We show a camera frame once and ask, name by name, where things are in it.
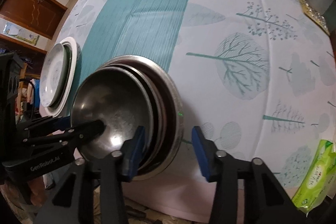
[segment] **stacked plates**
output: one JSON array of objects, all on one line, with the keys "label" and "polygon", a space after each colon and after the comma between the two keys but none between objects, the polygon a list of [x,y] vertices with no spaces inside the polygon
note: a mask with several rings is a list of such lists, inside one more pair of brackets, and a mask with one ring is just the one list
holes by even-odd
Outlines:
[{"label": "stacked plates", "polygon": [[167,168],[182,140],[183,112],[177,89],[161,67],[141,56],[111,59],[78,88],[72,126],[97,118],[106,130],[79,149],[87,160],[120,149],[137,126],[145,126],[146,145],[134,180],[148,179]]},{"label": "stacked plates", "polygon": [[44,60],[40,100],[48,115],[58,116],[67,101],[75,74],[77,43],[72,37],[56,44]]}]

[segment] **metal screw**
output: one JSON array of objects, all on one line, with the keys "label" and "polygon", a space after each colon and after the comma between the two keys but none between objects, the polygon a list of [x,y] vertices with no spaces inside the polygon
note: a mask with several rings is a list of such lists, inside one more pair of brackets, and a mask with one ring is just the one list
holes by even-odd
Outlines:
[{"label": "metal screw", "polygon": [[219,158],[223,158],[226,156],[226,152],[224,150],[217,150],[216,151],[216,156]]},{"label": "metal screw", "polygon": [[264,163],[263,160],[260,159],[260,158],[254,158],[254,159],[252,160],[252,162],[253,162],[255,165],[262,165],[262,164]]},{"label": "metal screw", "polygon": [[77,160],[75,160],[75,164],[78,166],[82,165],[83,163],[85,163],[85,159],[83,158],[78,158]]},{"label": "metal screw", "polygon": [[113,158],[118,158],[122,155],[123,153],[120,150],[114,150],[111,155]]}]

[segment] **teal container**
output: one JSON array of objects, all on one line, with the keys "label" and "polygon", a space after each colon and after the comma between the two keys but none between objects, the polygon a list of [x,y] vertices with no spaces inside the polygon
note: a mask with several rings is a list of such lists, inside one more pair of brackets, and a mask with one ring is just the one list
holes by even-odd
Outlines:
[{"label": "teal container", "polygon": [[329,8],[324,12],[323,16],[327,22],[328,30],[331,33],[333,30],[336,29],[336,2],[335,1],[331,3]]}]

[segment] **metal bowl rim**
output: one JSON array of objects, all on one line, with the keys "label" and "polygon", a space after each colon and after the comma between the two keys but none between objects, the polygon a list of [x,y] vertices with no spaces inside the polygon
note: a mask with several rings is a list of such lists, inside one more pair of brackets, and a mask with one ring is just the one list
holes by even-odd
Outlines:
[{"label": "metal bowl rim", "polygon": [[160,165],[158,165],[155,169],[153,169],[152,171],[146,174],[135,176],[133,179],[133,180],[145,180],[145,179],[149,179],[161,173],[162,171],[164,171],[171,164],[171,162],[173,161],[173,159],[175,158],[179,150],[179,147],[180,147],[180,144],[183,138],[182,100],[180,98],[180,95],[171,77],[158,64],[156,64],[155,62],[153,62],[152,60],[148,58],[138,56],[138,55],[122,55],[122,56],[112,58],[111,60],[103,63],[102,65],[100,65],[100,67],[98,67],[98,69],[102,69],[114,63],[120,63],[123,61],[129,61],[129,60],[142,63],[149,69],[156,72],[156,74],[161,78],[161,80],[164,81],[169,92],[171,93],[172,99],[174,101],[174,108],[175,108],[175,118],[176,118],[175,128],[176,130],[175,130],[175,136],[174,136],[174,141],[173,141],[171,150],[169,151],[168,155],[163,160],[163,162]]},{"label": "metal bowl rim", "polygon": [[[71,124],[71,126],[73,126],[73,118],[72,118],[73,117],[73,109],[74,109],[74,105],[75,105],[75,102],[76,102],[78,92],[80,91],[82,86],[88,81],[88,79],[93,77],[93,75],[95,73],[100,72],[100,71],[105,71],[105,70],[114,70],[114,71],[119,71],[121,73],[126,74],[128,77],[130,77],[135,82],[135,84],[141,90],[141,93],[145,98],[146,105],[147,105],[147,108],[148,108],[148,111],[149,111],[149,124],[150,124],[150,128],[151,128],[151,130],[150,130],[151,133],[150,133],[149,138],[148,138],[148,143],[150,143],[151,140],[152,140],[152,135],[153,135],[153,110],[152,110],[152,104],[149,100],[147,92],[146,92],[145,88],[143,87],[143,85],[140,83],[140,81],[132,73],[130,73],[129,71],[127,71],[125,69],[118,68],[118,67],[111,67],[111,66],[110,67],[104,67],[104,68],[99,67],[98,69],[96,69],[93,73],[88,75],[88,77],[86,77],[83,80],[83,82],[80,84],[80,86],[76,90],[75,96],[73,97],[73,104],[72,104],[72,108],[71,108],[71,111],[70,111],[70,124]],[[83,155],[85,157],[85,155],[79,149],[78,149],[78,151],[80,152],[81,155]]]},{"label": "metal bowl rim", "polygon": [[147,160],[146,160],[146,162],[144,162],[143,163],[143,165],[141,165],[140,167],[139,167],[139,169],[141,169],[141,168],[144,168],[145,166],[147,166],[148,164],[150,164],[151,163],[151,161],[152,161],[152,159],[155,157],[155,155],[157,154],[157,152],[158,151],[156,151],[155,149],[157,149],[157,147],[159,146],[159,144],[160,144],[160,142],[161,142],[161,138],[162,138],[162,134],[163,134],[163,132],[162,132],[162,125],[163,125],[163,121],[162,121],[162,119],[163,119],[163,117],[162,117],[162,110],[161,110],[161,104],[160,104],[160,102],[159,102],[159,95],[157,94],[157,92],[155,92],[155,90],[154,89],[156,89],[156,86],[154,85],[154,83],[152,83],[152,81],[149,79],[149,77],[145,74],[145,73],[143,73],[143,72],[141,72],[140,70],[138,70],[138,69],[136,69],[136,68],[134,68],[134,67],[132,67],[132,66],[130,66],[130,65],[126,65],[126,64],[122,64],[122,63],[114,63],[114,64],[110,64],[110,65],[108,65],[108,66],[106,66],[106,67],[117,67],[118,68],[118,66],[121,66],[122,68],[123,67],[127,67],[127,68],[129,68],[129,69],[131,69],[131,70],[133,70],[134,71],[134,73],[136,73],[137,75],[139,75],[139,77],[141,77],[142,79],[143,79],[143,81],[146,83],[146,85],[148,86],[148,89],[149,89],[149,91],[152,93],[152,96],[153,96],[153,98],[154,98],[154,102],[152,103],[152,104],[154,104],[155,106],[154,107],[156,107],[157,108],[157,119],[158,119],[158,121],[157,121],[157,136],[160,136],[160,138],[159,138],[159,140],[156,140],[156,144],[155,144],[155,147],[154,147],[154,149],[153,149],[153,151],[152,151],[152,153],[153,153],[153,155],[151,155]]}]

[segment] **cable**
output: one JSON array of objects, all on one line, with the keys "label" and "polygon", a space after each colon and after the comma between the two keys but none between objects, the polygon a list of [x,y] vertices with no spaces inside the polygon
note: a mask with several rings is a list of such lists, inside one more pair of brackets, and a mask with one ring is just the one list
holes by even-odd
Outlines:
[{"label": "cable", "polygon": [[35,92],[35,86],[34,86],[34,84],[32,83],[32,81],[31,80],[29,80],[29,79],[27,79],[27,78],[21,78],[20,79],[20,82],[26,82],[26,83],[28,83],[28,84],[31,84],[32,85],[32,87],[33,87],[33,90],[34,90],[34,97],[33,97],[33,108],[31,109],[31,114],[30,114],[30,119],[32,120],[33,119],[33,114],[34,114],[34,112],[35,112],[35,97],[36,97],[36,92]]}]

